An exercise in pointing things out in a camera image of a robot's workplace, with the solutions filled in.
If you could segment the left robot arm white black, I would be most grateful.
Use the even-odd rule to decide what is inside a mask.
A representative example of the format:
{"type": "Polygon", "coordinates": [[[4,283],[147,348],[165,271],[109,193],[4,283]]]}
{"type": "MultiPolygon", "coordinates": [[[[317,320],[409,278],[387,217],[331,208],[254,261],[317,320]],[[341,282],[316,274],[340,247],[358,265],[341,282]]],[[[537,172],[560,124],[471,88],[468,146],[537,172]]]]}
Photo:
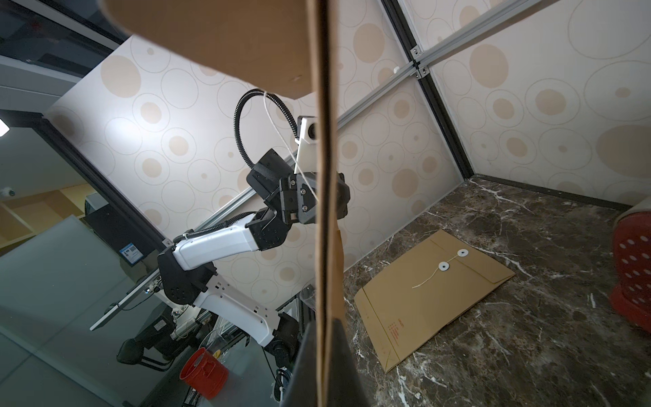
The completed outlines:
{"type": "Polygon", "coordinates": [[[280,308],[315,279],[318,178],[314,167],[293,168],[269,150],[248,174],[262,209],[189,230],[159,254],[166,298],[218,315],[292,369],[300,325],[280,308]]]}

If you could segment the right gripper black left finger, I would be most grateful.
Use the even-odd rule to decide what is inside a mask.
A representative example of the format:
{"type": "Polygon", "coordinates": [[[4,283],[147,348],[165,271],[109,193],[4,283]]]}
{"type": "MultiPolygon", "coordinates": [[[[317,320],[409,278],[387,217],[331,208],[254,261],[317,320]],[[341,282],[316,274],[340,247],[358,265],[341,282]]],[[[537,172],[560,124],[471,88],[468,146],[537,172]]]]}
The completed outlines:
{"type": "Polygon", "coordinates": [[[298,352],[292,379],[280,403],[281,407],[317,407],[316,349],[316,322],[310,322],[298,352]]]}

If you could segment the brown file envelope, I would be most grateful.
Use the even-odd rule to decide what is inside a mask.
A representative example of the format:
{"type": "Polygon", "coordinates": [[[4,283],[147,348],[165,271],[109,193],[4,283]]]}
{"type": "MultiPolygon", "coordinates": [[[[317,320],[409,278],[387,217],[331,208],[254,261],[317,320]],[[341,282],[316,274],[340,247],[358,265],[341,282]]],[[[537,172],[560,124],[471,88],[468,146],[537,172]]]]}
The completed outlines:
{"type": "Polygon", "coordinates": [[[393,261],[354,297],[383,371],[513,276],[508,267],[443,230],[393,261]]]}
{"type": "MultiPolygon", "coordinates": [[[[125,32],[247,81],[233,114],[240,127],[251,98],[281,110],[295,140],[298,117],[315,116],[318,181],[315,266],[317,406],[330,406],[332,322],[341,320],[343,247],[337,222],[348,213],[349,186],[337,171],[335,6],[327,1],[103,1],[103,13],[125,32]]],[[[292,369],[278,383],[281,402],[292,369]]]]}

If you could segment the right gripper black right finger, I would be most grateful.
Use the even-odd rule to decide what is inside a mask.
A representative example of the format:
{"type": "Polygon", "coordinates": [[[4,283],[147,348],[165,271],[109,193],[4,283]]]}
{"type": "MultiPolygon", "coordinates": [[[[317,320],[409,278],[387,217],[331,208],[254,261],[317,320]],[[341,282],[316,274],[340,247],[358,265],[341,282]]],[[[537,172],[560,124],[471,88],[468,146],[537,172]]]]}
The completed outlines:
{"type": "Polygon", "coordinates": [[[370,406],[341,320],[332,322],[330,406],[370,406]]]}

